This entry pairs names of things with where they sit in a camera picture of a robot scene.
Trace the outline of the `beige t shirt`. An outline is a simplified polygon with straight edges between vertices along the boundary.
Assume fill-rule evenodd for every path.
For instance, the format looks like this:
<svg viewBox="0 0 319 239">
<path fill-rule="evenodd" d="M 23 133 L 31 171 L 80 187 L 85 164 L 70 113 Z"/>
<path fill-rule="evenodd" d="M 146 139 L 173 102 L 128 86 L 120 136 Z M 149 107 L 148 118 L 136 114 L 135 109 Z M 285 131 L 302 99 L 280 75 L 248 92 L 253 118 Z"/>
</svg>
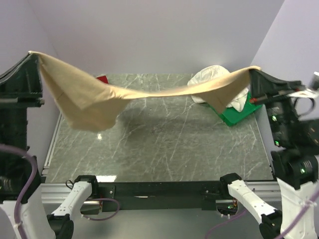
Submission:
<svg viewBox="0 0 319 239">
<path fill-rule="evenodd" d="M 50 55 L 33 52 L 39 71 L 68 125 L 100 132 L 112 128 L 117 116 L 135 99 L 192 96 L 206 93 L 199 85 L 143 92 L 105 84 L 92 75 Z"/>
</svg>

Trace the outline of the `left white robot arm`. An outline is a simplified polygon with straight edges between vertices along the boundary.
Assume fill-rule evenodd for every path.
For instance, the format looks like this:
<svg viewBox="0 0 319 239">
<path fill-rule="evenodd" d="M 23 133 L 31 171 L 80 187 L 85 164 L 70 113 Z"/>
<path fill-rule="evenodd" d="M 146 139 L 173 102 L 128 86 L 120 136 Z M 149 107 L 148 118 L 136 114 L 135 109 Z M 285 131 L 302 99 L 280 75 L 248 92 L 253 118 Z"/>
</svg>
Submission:
<svg viewBox="0 0 319 239">
<path fill-rule="evenodd" d="M 70 239 L 99 186 L 92 175 L 46 184 L 29 153 L 27 111 L 43 105 L 38 64 L 28 53 L 0 77 L 0 208 L 18 239 Z"/>
</svg>

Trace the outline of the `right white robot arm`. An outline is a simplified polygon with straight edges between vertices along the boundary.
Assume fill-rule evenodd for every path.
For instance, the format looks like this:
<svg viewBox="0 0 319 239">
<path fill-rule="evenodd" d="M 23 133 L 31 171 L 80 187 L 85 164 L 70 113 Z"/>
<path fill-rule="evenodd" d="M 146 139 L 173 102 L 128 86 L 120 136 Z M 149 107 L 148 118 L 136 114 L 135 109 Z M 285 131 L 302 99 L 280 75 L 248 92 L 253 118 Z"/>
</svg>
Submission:
<svg viewBox="0 0 319 239">
<path fill-rule="evenodd" d="M 304 120 L 297 112 L 299 99 L 319 96 L 319 74 L 311 83 L 284 81 L 251 70 L 251 103 L 264 105 L 272 138 L 271 186 L 253 190 L 238 174 L 220 178 L 222 194 L 239 203 L 257 221 L 265 239 L 316 239 L 315 207 L 319 197 L 319 121 Z"/>
</svg>

